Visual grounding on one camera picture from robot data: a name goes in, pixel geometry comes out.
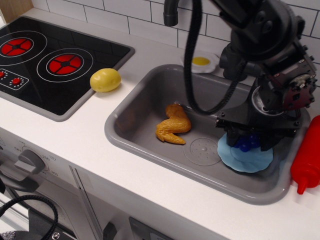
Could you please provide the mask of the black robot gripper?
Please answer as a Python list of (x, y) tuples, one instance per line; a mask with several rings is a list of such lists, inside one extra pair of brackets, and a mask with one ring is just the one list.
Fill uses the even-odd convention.
[(260, 150), (272, 149), (284, 137), (301, 128), (301, 111), (293, 100), (295, 89), (276, 88), (271, 82), (256, 82), (246, 100), (218, 113), (216, 127), (226, 131), (226, 143), (234, 147), (241, 136), (260, 134)]

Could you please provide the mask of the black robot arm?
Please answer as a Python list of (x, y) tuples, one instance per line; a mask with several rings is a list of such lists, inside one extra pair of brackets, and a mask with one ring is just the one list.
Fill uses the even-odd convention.
[(227, 144), (257, 135), (262, 151), (293, 137), (315, 100), (316, 67), (300, 42), (305, 22), (280, 0), (217, 0), (231, 27), (230, 49), (261, 72), (244, 103), (223, 110), (216, 125)]

